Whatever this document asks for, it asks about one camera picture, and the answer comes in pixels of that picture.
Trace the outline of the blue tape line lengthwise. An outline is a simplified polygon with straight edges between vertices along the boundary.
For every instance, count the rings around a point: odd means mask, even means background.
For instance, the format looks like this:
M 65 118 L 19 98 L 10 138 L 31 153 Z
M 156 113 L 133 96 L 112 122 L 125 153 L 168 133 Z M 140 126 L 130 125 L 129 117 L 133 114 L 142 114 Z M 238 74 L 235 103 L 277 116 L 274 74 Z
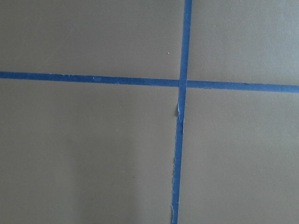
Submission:
M 179 76 L 179 83 L 178 83 L 178 115 L 177 115 L 177 124 L 176 124 L 175 150 L 174 150 L 174 163 L 173 163 L 171 224 L 178 223 L 191 19 L 192 19 L 192 0 L 186 0 L 184 4 L 180 76 Z

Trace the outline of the blue tape line crosswise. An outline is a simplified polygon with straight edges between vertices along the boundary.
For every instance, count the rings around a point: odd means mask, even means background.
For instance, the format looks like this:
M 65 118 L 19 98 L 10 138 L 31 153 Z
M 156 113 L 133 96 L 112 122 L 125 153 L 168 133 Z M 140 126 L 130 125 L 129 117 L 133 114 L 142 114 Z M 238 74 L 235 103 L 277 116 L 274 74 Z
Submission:
M 8 71 L 2 71 L 0 73 L 0 77 L 6 79 L 24 79 L 24 80 L 38 80 L 38 81 L 144 85 L 144 86 L 162 86 L 162 87 L 179 87 L 180 84 L 179 80 L 174 80 L 174 79 L 106 77 L 106 76 L 26 73 L 26 72 L 8 72 Z M 248 83 L 213 82 L 213 81 L 196 81 L 196 80 L 188 80 L 186 82 L 186 87 L 199 88 L 199 89 L 236 90 L 236 91 L 264 91 L 264 92 L 285 92 L 285 93 L 299 92 L 299 87 L 297 85 L 248 84 Z

